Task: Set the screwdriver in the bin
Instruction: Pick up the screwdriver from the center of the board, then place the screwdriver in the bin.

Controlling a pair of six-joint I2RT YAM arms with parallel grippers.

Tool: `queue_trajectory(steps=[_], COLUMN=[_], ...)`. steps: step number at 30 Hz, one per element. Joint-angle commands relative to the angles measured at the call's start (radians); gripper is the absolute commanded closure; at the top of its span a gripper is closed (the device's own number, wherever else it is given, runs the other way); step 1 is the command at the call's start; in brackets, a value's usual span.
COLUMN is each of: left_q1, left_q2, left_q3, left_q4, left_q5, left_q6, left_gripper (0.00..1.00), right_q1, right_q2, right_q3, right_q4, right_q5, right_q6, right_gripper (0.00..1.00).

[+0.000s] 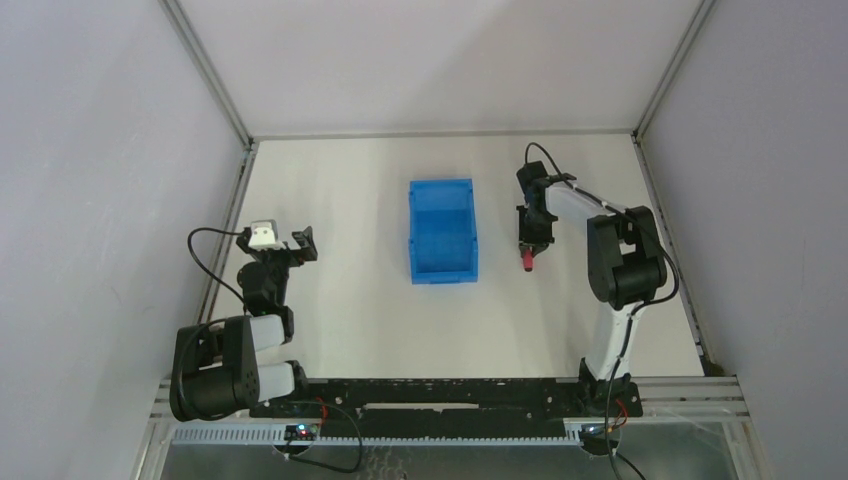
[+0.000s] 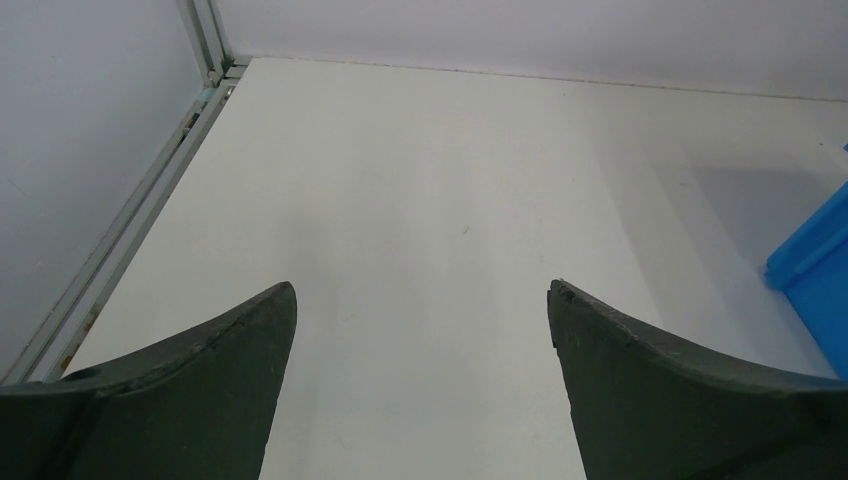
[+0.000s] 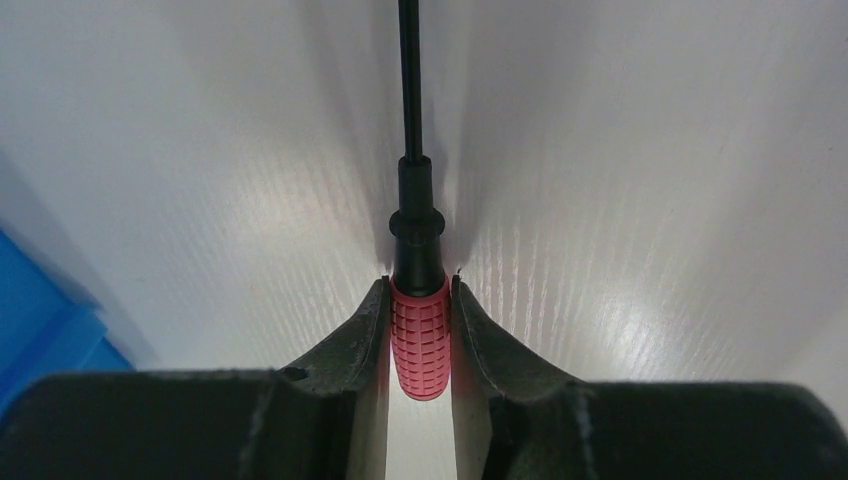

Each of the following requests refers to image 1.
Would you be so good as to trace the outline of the red-handled black screwdriver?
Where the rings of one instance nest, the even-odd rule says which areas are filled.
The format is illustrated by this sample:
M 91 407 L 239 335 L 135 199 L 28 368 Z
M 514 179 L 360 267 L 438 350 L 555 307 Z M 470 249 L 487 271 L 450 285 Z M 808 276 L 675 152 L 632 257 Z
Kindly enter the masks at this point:
M 524 249 L 521 253 L 522 266 L 525 272 L 534 270 L 534 254 L 531 248 Z

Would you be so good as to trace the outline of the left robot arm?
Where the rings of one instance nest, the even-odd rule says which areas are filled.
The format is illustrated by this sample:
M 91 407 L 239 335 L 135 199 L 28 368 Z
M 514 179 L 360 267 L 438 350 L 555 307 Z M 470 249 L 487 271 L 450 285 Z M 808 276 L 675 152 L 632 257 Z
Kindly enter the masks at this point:
M 272 399 L 301 400 L 308 391 L 298 361 L 263 364 L 258 355 L 293 340 L 287 285 L 291 269 L 318 257 L 313 229 L 294 231 L 283 240 L 275 221 L 262 220 L 233 236 L 250 258 L 230 288 L 243 311 L 178 331 L 169 405 L 181 422 L 216 421 Z

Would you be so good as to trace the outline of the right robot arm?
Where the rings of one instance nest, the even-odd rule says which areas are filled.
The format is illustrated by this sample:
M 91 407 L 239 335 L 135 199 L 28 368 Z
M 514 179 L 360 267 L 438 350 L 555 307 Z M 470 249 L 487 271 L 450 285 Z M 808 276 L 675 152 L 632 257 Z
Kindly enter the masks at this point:
M 646 206 L 616 207 L 551 177 L 527 181 L 521 190 L 518 248 L 525 271 L 532 271 L 535 257 L 554 243 L 557 220 L 568 218 L 584 233 L 588 283 L 601 304 L 601 318 L 581 359 L 578 385 L 586 406 L 612 404 L 630 384 L 631 347 L 641 316 L 659 302 L 656 294 L 668 278 L 653 213 Z

